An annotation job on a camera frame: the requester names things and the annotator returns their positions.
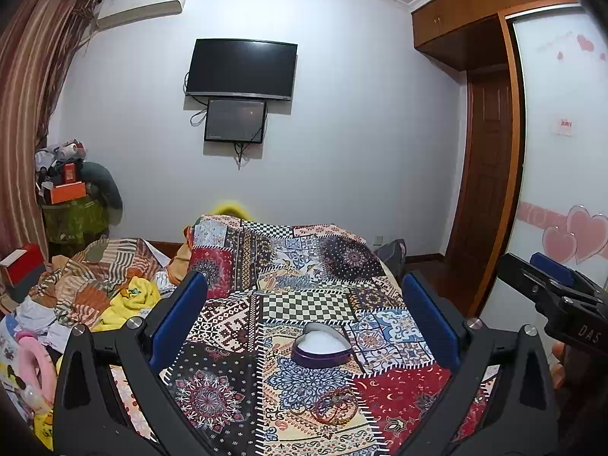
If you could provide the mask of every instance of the wall-mounted flat screen tv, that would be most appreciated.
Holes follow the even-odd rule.
[[[186,95],[290,100],[297,44],[197,39]]]

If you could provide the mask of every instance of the tv screen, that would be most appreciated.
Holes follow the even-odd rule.
[[[186,95],[290,100],[297,44],[197,39]]]
[[[259,144],[264,135],[266,103],[211,99],[207,107],[205,140]]]

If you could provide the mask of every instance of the silver screw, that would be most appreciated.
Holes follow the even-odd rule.
[[[469,329],[481,329],[483,327],[483,321],[480,318],[470,317],[466,320],[466,326]]]
[[[524,326],[524,332],[528,336],[536,336],[538,334],[538,330],[532,324],[526,324]]]
[[[139,326],[142,325],[142,318],[135,316],[135,317],[131,317],[127,319],[127,327],[129,329],[137,329]]]
[[[72,328],[72,334],[74,336],[80,336],[81,334],[84,334],[84,332],[87,330],[87,327],[84,324],[76,324],[73,328]]]

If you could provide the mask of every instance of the striped curtain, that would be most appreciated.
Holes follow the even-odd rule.
[[[0,258],[28,242],[48,257],[34,154],[95,3],[25,0],[0,37]]]

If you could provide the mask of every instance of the striped blanket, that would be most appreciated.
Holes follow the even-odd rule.
[[[138,238],[102,239],[73,258],[53,258],[30,297],[54,307],[63,326],[84,323],[93,327],[111,298],[128,286],[132,277],[151,280],[160,269],[156,258]]]

